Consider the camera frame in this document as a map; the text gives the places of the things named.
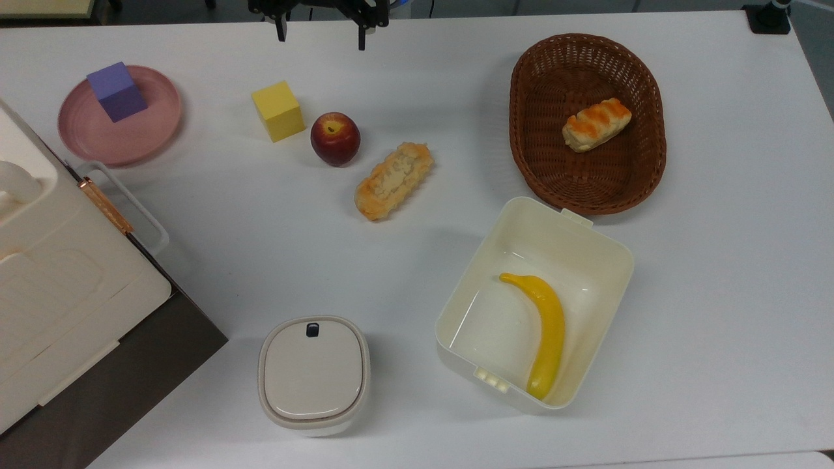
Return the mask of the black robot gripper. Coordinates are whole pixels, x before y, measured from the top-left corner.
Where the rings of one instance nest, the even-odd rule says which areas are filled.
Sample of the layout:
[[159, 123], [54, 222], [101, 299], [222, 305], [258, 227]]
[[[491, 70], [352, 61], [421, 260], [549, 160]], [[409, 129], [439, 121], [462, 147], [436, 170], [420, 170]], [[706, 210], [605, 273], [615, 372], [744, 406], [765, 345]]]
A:
[[248, 10], [259, 13], [276, 24], [280, 42], [288, 33], [288, 15], [302, 5], [304, 8], [324, 8], [338, 11], [358, 25], [358, 50], [366, 50], [366, 32], [372, 27], [387, 27], [390, 23], [390, 1], [248, 1]]

